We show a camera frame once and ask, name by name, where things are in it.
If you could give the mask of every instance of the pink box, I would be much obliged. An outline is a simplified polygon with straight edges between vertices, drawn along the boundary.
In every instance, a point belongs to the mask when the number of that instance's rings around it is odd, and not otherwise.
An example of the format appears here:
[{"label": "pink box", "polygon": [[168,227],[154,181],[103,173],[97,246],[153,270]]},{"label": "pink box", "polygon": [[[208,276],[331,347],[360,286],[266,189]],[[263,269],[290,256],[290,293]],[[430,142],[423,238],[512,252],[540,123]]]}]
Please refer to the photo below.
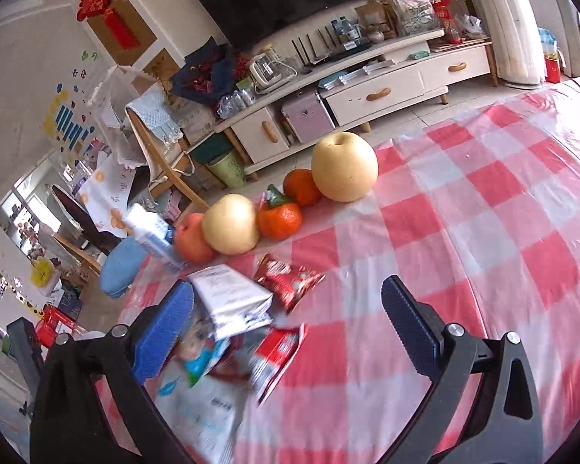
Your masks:
[{"label": "pink box", "polygon": [[335,128],[316,89],[305,89],[289,96],[281,113],[301,143],[317,140]]}]

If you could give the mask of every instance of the blue chair cushion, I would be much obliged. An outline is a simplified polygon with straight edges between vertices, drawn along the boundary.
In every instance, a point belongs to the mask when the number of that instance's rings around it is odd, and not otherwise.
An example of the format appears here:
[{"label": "blue chair cushion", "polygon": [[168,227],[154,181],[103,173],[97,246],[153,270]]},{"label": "blue chair cushion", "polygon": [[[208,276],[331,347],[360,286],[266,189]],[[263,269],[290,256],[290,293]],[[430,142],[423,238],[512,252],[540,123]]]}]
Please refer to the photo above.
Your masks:
[{"label": "blue chair cushion", "polygon": [[125,237],[107,256],[101,275],[99,287],[111,298],[118,298],[125,293],[128,286],[142,266],[146,251],[132,235]]}]

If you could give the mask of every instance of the drawer handle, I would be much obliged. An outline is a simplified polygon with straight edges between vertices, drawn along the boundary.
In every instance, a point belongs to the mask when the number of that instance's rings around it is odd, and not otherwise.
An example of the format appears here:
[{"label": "drawer handle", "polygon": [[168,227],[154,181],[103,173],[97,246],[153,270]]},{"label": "drawer handle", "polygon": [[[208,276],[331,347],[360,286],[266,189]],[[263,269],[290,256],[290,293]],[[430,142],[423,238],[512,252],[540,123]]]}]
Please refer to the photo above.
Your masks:
[{"label": "drawer handle", "polygon": [[452,73],[460,72],[466,68],[466,63],[460,63],[457,66],[449,66],[449,71]]},{"label": "drawer handle", "polygon": [[385,87],[384,89],[382,89],[382,91],[376,92],[376,94],[368,94],[366,97],[366,100],[377,101],[378,99],[382,99],[383,97],[387,97],[389,94],[391,94],[391,89],[388,87]]},{"label": "drawer handle", "polygon": [[264,132],[266,132],[266,135],[268,136],[268,138],[271,140],[272,143],[277,143],[280,140],[277,137],[277,134],[275,134],[275,132],[273,131],[271,124],[268,123],[266,120],[262,122],[262,128],[264,129]]}]

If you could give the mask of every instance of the white tv cabinet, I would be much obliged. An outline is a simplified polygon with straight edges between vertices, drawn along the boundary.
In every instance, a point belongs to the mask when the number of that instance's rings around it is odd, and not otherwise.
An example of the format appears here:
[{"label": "white tv cabinet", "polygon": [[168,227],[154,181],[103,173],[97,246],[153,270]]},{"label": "white tv cabinet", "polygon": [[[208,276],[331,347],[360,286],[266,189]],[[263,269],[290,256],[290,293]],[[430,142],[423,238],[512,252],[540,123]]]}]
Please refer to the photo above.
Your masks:
[{"label": "white tv cabinet", "polygon": [[367,132],[371,120],[436,96],[447,104],[448,85],[468,78],[491,73],[494,85],[498,86],[492,42],[489,40],[432,53],[419,60],[408,59],[414,52],[429,51],[427,40],[443,34],[442,29],[437,29],[387,40],[359,54],[314,68],[311,73],[297,76],[292,82],[260,97],[237,115],[221,121],[215,126],[215,132],[227,136],[244,160],[246,173],[258,179],[256,171],[259,169],[315,145],[321,139],[288,147],[271,121],[268,107],[340,70],[377,57],[396,61],[393,66],[320,93],[336,119],[331,133],[359,125]]}]

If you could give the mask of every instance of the bolt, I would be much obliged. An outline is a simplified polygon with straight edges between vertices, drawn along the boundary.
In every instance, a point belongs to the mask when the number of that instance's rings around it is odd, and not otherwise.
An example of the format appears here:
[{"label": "bolt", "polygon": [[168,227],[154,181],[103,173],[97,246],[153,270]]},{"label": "bolt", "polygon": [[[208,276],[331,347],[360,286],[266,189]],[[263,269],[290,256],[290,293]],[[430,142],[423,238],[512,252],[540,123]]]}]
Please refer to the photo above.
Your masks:
[{"label": "bolt", "polygon": [[451,323],[447,325],[447,331],[453,336],[462,336],[464,334],[464,327],[461,324]]},{"label": "bolt", "polygon": [[61,333],[56,337],[55,342],[58,345],[65,345],[68,342],[68,333]]},{"label": "bolt", "polygon": [[112,328],[112,336],[120,338],[122,336],[125,336],[128,331],[129,328],[127,327],[127,325],[117,324],[114,328]]},{"label": "bolt", "polygon": [[518,335],[518,333],[516,333],[515,331],[510,331],[509,333],[507,333],[507,339],[511,342],[511,343],[520,343],[521,339],[520,339],[520,335]]}]

